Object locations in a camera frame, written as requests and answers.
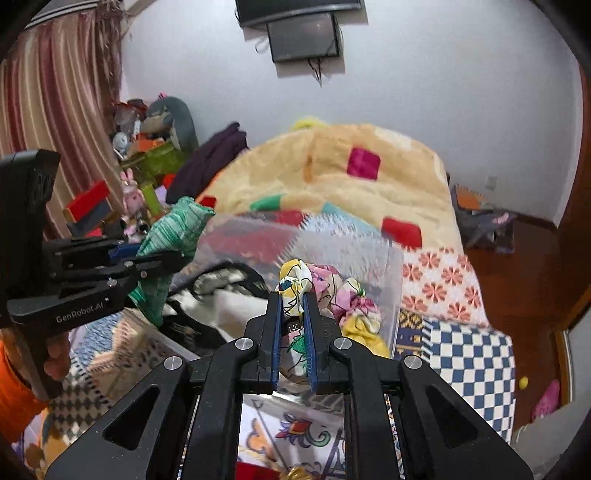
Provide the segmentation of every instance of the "yellow blanket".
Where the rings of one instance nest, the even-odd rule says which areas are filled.
[[[378,179],[347,174],[353,147],[381,158]],[[216,211],[242,213],[263,197],[281,195],[281,210],[320,213],[326,202],[378,230],[386,216],[421,228],[424,247],[462,251],[445,169],[425,145],[372,125],[335,125],[276,137],[238,157],[200,196]]]

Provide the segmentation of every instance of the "orange sleeve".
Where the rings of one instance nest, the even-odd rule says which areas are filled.
[[[8,363],[0,342],[0,432],[9,442],[16,442],[33,417],[47,407],[24,386]]]

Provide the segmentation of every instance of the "black and white cloth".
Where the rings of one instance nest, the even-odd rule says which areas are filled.
[[[504,440],[511,440],[515,416],[511,337],[425,317],[422,356]]]

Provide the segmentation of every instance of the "green striped towel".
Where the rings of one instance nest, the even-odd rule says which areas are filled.
[[[197,249],[197,241],[205,225],[214,215],[213,209],[199,205],[191,197],[181,198],[168,215],[152,226],[138,250],[138,257],[173,250],[188,257],[188,261],[192,260]],[[163,323],[162,309],[172,280],[172,275],[146,278],[140,280],[138,287],[129,294],[137,308],[156,327]]]

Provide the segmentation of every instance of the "dark purple cloth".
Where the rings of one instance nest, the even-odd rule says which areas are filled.
[[[166,194],[166,203],[176,203],[182,197],[197,197],[245,148],[248,148],[246,133],[240,130],[237,122],[212,136],[177,172]]]

